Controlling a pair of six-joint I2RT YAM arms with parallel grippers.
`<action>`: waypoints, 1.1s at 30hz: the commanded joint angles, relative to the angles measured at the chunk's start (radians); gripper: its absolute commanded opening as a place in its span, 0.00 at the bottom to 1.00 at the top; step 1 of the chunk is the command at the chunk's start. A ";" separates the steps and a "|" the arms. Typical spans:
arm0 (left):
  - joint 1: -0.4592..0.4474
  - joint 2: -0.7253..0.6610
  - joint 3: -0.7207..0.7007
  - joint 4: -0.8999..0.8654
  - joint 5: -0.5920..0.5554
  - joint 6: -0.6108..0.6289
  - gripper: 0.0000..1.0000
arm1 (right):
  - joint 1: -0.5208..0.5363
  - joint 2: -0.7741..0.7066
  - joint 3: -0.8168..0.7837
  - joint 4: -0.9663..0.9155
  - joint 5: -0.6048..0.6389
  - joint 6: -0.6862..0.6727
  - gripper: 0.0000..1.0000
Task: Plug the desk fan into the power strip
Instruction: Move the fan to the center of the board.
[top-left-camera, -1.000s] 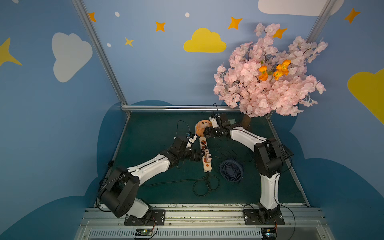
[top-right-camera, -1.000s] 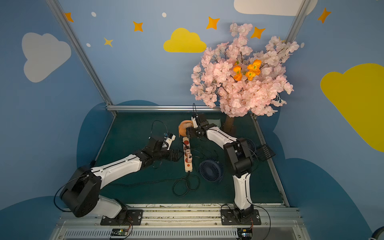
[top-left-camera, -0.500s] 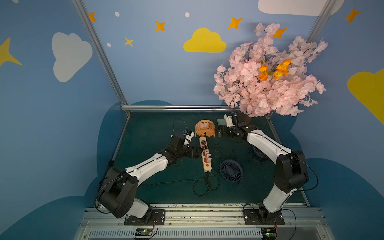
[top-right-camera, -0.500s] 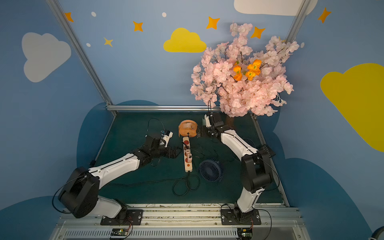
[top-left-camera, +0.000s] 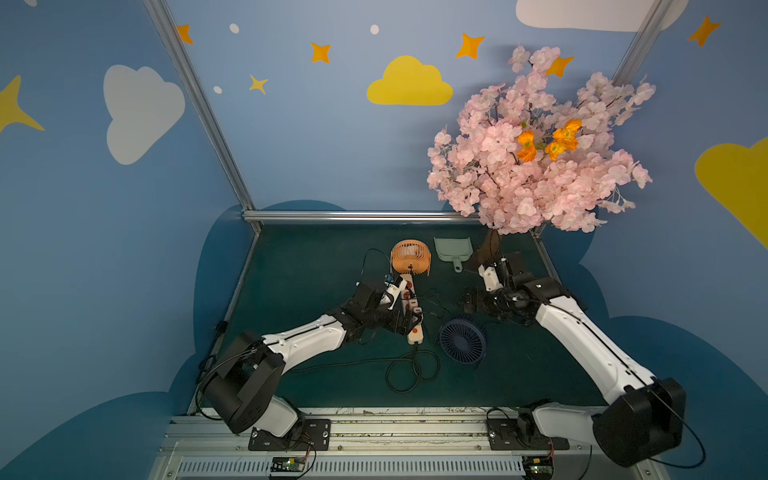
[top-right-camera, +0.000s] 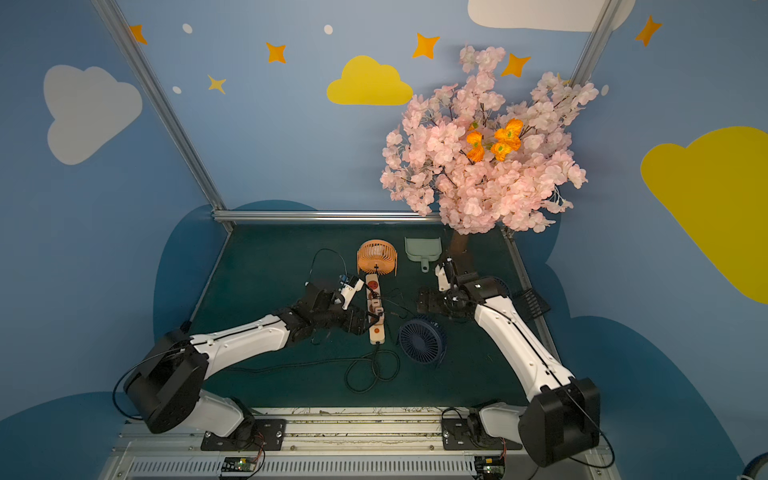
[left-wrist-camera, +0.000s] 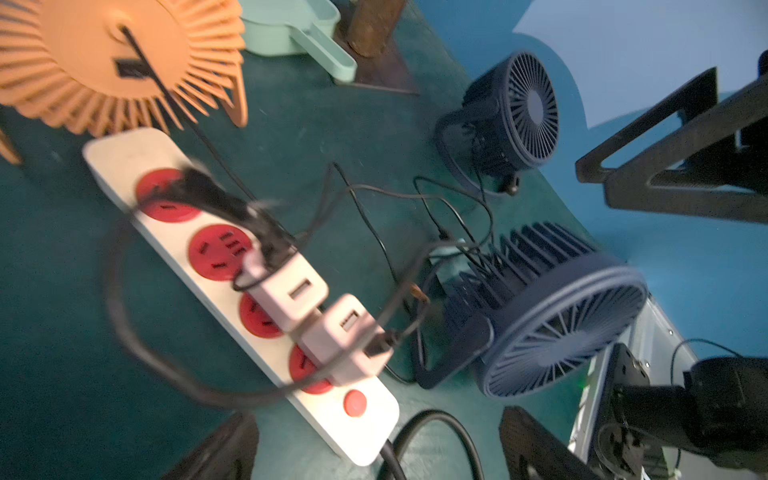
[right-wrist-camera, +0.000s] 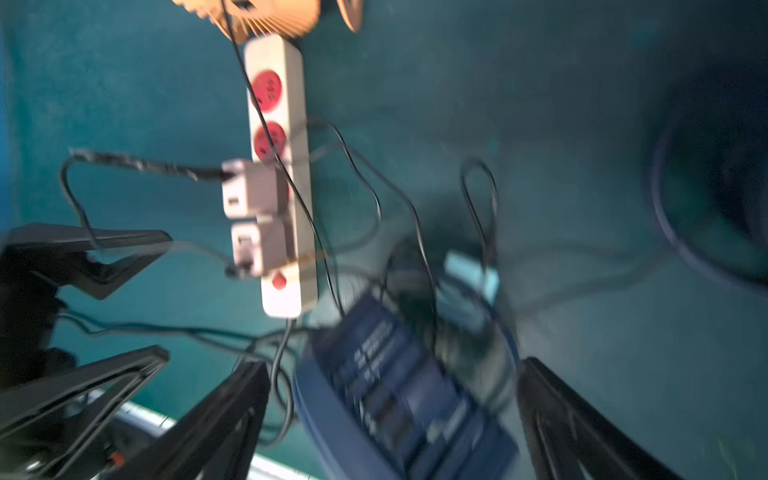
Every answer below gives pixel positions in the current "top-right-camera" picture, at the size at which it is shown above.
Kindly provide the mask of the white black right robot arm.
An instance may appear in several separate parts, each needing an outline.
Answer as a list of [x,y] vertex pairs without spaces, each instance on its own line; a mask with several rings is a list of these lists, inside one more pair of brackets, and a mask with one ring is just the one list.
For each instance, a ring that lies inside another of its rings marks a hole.
[[480,423],[487,434],[521,445],[540,467],[598,446],[597,386],[588,378],[575,378],[547,350],[495,278],[459,276],[446,266],[434,272],[437,288],[427,291],[427,304],[472,318],[511,366],[528,400],[525,407],[496,403],[481,408]]

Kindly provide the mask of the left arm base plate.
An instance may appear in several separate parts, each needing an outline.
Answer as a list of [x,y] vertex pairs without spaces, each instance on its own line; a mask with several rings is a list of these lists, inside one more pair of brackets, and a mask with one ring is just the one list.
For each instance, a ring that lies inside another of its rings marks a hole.
[[206,432],[202,451],[280,451],[285,437],[287,421],[281,418],[246,418],[229,436],[221,437]]

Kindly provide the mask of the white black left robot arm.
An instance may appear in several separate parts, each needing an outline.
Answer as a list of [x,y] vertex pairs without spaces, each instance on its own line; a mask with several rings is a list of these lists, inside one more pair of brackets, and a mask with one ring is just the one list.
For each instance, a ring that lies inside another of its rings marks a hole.
[[154,434],[188,427],[243,443],[251,436],[251,412],[234,399],[205,391],[205,381],[244,360],[303,341],[319,329],[368,333],[380,315],[352,304],[365,287],[357,277],[338,290],[308,282],[294,305],[251,323],[192,336],[171,331],[116,386],[137,410],[134,418]]

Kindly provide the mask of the white red power strip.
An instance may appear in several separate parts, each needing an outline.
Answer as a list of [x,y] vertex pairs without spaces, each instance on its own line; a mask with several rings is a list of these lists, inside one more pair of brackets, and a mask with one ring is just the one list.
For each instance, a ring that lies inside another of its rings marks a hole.
[[375,273],[365,275],[366,306],[371,322],[369,339],[372,345],[383,345],[386,341],[385,311],[381,294],[379,276]]

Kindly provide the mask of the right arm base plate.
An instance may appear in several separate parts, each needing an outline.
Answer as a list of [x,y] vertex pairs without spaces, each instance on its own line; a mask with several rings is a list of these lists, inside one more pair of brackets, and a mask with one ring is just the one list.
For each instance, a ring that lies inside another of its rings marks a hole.
[[522,449],[516,442],[488,435],[478,421],[471,419],[443,418],[441,431],[443,449],[447,451]]

